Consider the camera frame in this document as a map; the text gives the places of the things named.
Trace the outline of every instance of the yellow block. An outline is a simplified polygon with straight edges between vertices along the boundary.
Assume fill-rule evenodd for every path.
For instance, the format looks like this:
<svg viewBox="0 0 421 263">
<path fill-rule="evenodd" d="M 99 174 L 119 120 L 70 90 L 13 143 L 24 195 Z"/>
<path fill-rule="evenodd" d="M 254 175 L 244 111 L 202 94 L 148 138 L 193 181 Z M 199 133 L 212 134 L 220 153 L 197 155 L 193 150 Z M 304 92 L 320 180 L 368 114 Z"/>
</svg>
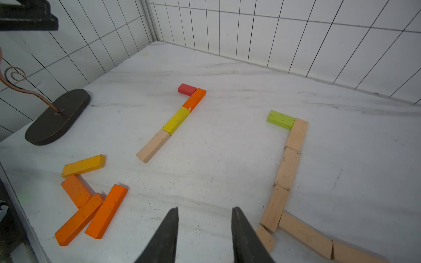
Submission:
<svg viewBox="0 0 421 263">
<path fill-rule="evenodd" d="M 179 111 L 165 124 L 162 128 L 164 131 L 172 135 L 178 127 L 180 127 L 181 123 L 190 115 L 190 110 L 184 107 L 181 107 Z"/>
<path fill-rule="evenodd" d="M 100 154 L 85 160 L 65 165 L 61 177 L 67 178 L 71 174 L 83 174 L 104 167 L 105 156 Z"/>
</svg>

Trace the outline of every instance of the orange block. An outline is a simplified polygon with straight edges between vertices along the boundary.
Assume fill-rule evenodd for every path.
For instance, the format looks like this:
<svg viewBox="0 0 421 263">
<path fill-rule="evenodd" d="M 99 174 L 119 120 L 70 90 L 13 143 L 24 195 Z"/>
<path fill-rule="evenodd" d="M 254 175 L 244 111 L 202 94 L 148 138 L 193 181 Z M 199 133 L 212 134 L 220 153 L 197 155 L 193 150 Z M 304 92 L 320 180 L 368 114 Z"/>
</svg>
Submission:
<svg viewBox="0 0 421 263">
<path fill-rule="evenodd" d="M 102 195 L 96 193 L 55 233 L 60 246 L 67 246 L 82 231 L 98 211 L 103 200 Z"/>
<path fill-rule="evenodd" d="M 93 196 L 89 189 L 79 179 L 79 176 L 80 175 L 72 174 L 61 183 L 61 186 L 78 209 Z"/>
<path fill-rule="evenodd" d="M 107 229 L 109 223 L 117 212 L 118 207 L 126 196 L 127 188 L 119 185 L 114 185 L 108 193 L 98 213 L 94 216 L 92 222 L 89 224 L 85 234 L 95 239 L 101 239 Z"/>
<path fill-rule="evenodd" d="M 202 98 L 206 95 L 206 91 L 198 88 L 193 95 L 186 101 L 183 105 L 184 108 L 189 109 L 190 112 L 196 107 L 196 105 L 202 100 Z"/>
</svg>

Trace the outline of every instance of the wooden block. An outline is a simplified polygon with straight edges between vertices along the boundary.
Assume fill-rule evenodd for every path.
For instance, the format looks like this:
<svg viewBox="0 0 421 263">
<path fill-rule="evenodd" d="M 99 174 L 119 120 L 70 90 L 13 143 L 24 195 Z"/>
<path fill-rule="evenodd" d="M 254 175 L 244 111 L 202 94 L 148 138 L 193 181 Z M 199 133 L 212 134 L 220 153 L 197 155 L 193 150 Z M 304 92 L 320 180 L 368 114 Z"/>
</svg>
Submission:
<svg viewBox="0 0 421 263">
<path fill-rule="evenodd" d="M 332 240 L 302 223 L 295 217 L 283 213 L 279 221 L 279 228 L 303 245 L 319 254 L 322 258 L 330 259 L 332 256 Z"/>
<path fill-rule="evenodd" d="M 281 126 L 282 128 L 291 130 L 292 126 L 294 125 L 295 118 L 280 112 L 270 111 L 266 121 Z"/>
<path fill-rule="evenodd" d="M 270 252 L 273 246 L 275 246 L 275 243 L 276 243 L 275 239 L 262 226 L 259 226 L 257 228 L 256 234 L 259 237 L 260 241 L 262 242 L 264 248 L 266 248 L 267 252 Z"/>
<path fill-rule="evenodd" d="M 172 135 L 189 115 L 190 110 L 181 107 L 162 129 Z"/>
<path fill-rule="evenodd" d="M 102 238 L 124 196 L 126 196 L 127 191 L 127 188 L 116 184 L 111 188 L 104 202 L 102 202 L 102 206 L 86 229 L 85 234 L 95 239 Z"/>
<path fill-rule="evenodd" d="M 104 198 L 96 193 L 55 234 L 60 246 L 67 246 L 91 221 Z"/>
<path fill-rule="evenodd" d="M 71 174 L 83 174 L 104 167 L 105 156 L 100 154 L 85 160 L 65 165 L 61 177 L 67 178 Z"/>
<path fill-rule="evenodd" d="M 166 141 L 170 138 L 170 134 L 163 129 L 161 129 L 154 137 L 140 150 L 136 156 L 142 160 L 142 162 L 147 163 L 152 156 L 164 145 Z"/>
<path fill-rule="evenodd" d="M 279 219 L 284 211 L 285 204 L 288 200 L 289 192 L 279 185 L 275 185 L 266 210 L 263 213 L 260 224 L 268 231 L 274 233 L 278 227 Z"/>
<path fill-rule="evenodd" d="M 339 263 L 388 263 L 384 259 L 369 255 L 337 241 L 333 241 L 333 255 L 334 261 Z"/>
<path fill-rule="evenodd" d="M 297 172 L 300 154 L 299 151 L 291 149 L 290 147 L 285 147 L 284 156 L 282 156 L 274 184 L 282 186 L 288 191 L 291 190 L 295 173 Z"/>
<path fill-rule="evenodd" d="M 178 88 L 179 93 L 187 95 L 187 96 L 191 96 L 193 95 L 193 93 L 197 90 L 197 88 L 193 87 L 193 86 L 189 86 L 186 84 L 181 84 L 180 87 Z"/>
<path fill-rule="evenodd" d="M 189 109 L 190 112 L 198 105 L 202 98 L 206 95 L 206 91 L 198 88 L 195 93 L 183 105 L 184 108 Z"/>
<path fill-rule="evenodd" d="M 72 174 L 61 183 L 61 186 L 78 209 L 93 196 L 90 190 L 79 179 L 79 176 Z"/>
<path fill-rule="evenodd" d="M 290 147 L 296 151 L 301 151 L 301 146 L 303 145 L 308 125 L 309 122 L 296 118 L 294 126 L 292 127 L 290 134 L 288 135 L 285 147 Z"/>
</svg>

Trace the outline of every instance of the marble table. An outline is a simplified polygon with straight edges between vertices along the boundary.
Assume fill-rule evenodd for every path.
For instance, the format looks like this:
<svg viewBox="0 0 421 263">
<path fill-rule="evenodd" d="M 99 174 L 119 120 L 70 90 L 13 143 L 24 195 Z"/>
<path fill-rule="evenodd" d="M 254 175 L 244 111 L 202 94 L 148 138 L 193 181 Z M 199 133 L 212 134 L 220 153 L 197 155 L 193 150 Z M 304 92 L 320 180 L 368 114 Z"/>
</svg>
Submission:
<svg viewBox="0 0 421 263">
<path fill-rule="evenodd" d="M 158 153 L 136 153 L 187 100 L 207 95 Z M 24 224 L 51 262 L 133 262 L 161 220 L 179 208 L 176 262 L 233 261 L 231 209 L 254 228 L 272 192 L 288 130 L 271 109 L 309 122 L 285 209 L 330 237 L 391 262 L 421 258 L 421 108 L 155 42 L 86 87 L 76 123 L 46 146 L 28 126 L 0 143 L 1 174 Z M 67 247 L 54 233 L 76 212 L 60 186 L 63 166 L 98 154 L 83 175 L 98 193 L 129 188 L 101 240 L 81 232 Z M 278 230 L 277 262 L 327 262 Z"/>
</svg>

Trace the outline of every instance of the unpainted wooden block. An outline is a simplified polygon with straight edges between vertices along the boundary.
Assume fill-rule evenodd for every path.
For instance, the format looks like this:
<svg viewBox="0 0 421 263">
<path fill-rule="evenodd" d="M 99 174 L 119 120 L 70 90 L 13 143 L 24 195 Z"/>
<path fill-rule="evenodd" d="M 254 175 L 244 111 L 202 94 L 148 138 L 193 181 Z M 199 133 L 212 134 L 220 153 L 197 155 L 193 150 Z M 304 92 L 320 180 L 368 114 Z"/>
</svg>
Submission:
<svg viewBox="0 0 421 263">
<path fill-rule="evenodd" d="M 276 174 L 275 183 L 288 191 L 292 188 L 301 153 L 290 147 L 285 147 L 281 164 Z"/>
<path fill-rule="evenodd" d="M 330 259 L 332 256 L 332 240 L 323 236 L 311 227 L 299 221 L 297 218 L 283 213 L 279 221 L 279 228 L 290 236 L 313 250 L 321 257 Z"/>
<path fill-rule="evenodd" d="M 257 228 L 256 234 L 259 237 L 260 241 L 262 242 L 264 248 L 266 248 L 267 252 L 270 252 L 273 246 L 275 246 L 276 240 L 262 226 L 259 226 Z"/>
<path fill-rule="evenodd" d="M 262 220 L 260 220 L 260 224 L 271 233 L 274 233 L 278 227 L 279 219 L 288 200 L 288 195 L 289 192 L 279 185 L 275 185 L 273 188 L 272 196 L 263 213 Z"/>
<path fill-rule="evenodd" d="M 290 147 L 296 151 L 301 151 L 301 146 L 303 145 L 308 126 L 309 122 L 296 118 L 290 134 L 288 135 L 285 147 Z"/>
<path fill-rule="evenodd" d="M 140 150 L 136 156 L 142 160 L 142 162 L 147 163 L 152 156 L 164 145 L 166 141 L 170 138 L 170 134 L 163 129 L 161 129 L 154 137 Z"/>
<path fill-rule="evenodd" d="M 339 263 L 388 263 L 387 260 L 333 241 L 334 261 Z"/>
</svg>

